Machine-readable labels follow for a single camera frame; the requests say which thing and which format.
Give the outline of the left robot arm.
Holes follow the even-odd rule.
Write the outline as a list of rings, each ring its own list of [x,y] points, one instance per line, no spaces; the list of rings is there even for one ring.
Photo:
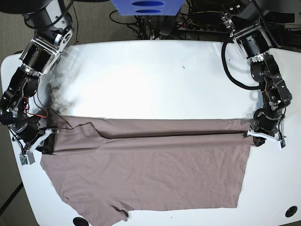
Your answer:
[[[291,39],[300,37],[300,32],[286,31],[276,22],[267,22],[265,15],[272,13],[294,14],[301,11],[299,0],[231,0],[220,12],[223,24],[242,56],[250,61],[250,73],[257,86],[247,86],[232,77],[225,52],[228,42],[222,45],[222,65],[227,77],[235,85],[246,90],[260,90],[263,107],[253,114],[251,128],[244,137],[252,136],[256,146],[266,140],[275,141],[279,148],[286,146],[284,118],[292,94],[281,76],[279,67],[270,54],[272,47],[282,44],[298,46]]]

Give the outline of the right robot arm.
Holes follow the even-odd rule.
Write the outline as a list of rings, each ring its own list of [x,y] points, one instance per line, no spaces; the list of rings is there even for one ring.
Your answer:
[[[40,114],[27,116],[29,98],[38,90],[39,77],[48,73],[59,59],[73,35],[70,1],[62,0],[2,0],[0,10],[7,14],[20,14],[25,25],[34,31],[30,43],[23,50],[21,66],[11,78],[7,90],[0,99],[0,122],[7,125],[17,141],[23,140],[21,155],[26,147],[39,144]]]

